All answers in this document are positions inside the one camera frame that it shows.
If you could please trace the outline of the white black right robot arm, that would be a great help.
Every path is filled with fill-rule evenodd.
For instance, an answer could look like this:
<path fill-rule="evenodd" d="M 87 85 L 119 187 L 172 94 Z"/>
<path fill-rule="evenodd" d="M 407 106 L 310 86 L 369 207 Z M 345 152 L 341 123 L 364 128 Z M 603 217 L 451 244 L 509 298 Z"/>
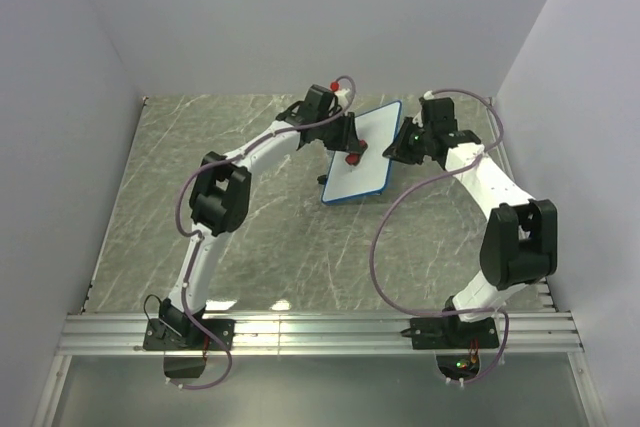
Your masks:
<path fill-rule="evenodd" d="M 486 219 L 479 271 L 455 294 L 441 323 L 444 340 L 466 345 L 476 323 L 491 317 L 514 294 L 554 274 L 558 262 L 558 212 L 520 188 L 491 158 L 490 146 L 462 130 L 448 90 L 426 92 L 420 112 L 404 119 L 383 155 L 406 165 L 425 159 L 441 169 L 436 181 L 455 179 Z"/>

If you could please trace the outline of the blue framed small whiteboard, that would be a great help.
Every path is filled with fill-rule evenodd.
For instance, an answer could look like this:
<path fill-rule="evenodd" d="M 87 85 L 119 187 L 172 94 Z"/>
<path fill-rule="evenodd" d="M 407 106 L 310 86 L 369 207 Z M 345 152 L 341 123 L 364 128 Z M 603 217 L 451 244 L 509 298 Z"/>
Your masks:
<path fill-rule="evenodd" d="M 347 163 L 347 154 L 333 155 L 321 202 L 329 205 L 359 197 L 380 194 L 388 185 L 391 161 L 383 156 L 394 140 L 402 102 L 395 100 L 355 117 L 356 134 L 367 144 L 357 165 Z"/>

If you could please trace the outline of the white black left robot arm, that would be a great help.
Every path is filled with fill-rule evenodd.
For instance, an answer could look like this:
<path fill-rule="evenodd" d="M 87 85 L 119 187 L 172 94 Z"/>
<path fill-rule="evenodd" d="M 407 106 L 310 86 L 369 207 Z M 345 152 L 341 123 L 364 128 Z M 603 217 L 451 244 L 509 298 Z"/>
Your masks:
<path fill-rule="evenodd" d="M 225 154 L 208 153 L 180 190 L 175 207 L 178 232 L 189 239 L 178 280 L 162 301 L 159 318 L 180 349 L 196 346 L 205 328 L 200 318 L 207 289 L 231 234 L 245 221 L 252 181 L 284 157 L 320 141 L 329 151 L 361 155 L 366 147 L 349 111 L 354 80 L 343 75 L 326 88 L 312 85 L 254 139 Z"/>

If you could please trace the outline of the red whiteboard eraser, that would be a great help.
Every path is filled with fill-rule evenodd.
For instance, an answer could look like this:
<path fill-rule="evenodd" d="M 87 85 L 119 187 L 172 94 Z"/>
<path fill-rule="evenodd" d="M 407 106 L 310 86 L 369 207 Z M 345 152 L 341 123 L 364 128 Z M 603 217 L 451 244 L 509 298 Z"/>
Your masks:
<path fill-rule="evenodd" d="M 345 157 L 345 162 L 349 166 L 357 166 L 361 161 L 361 155 L 356 153 L 348 154 Z"/>

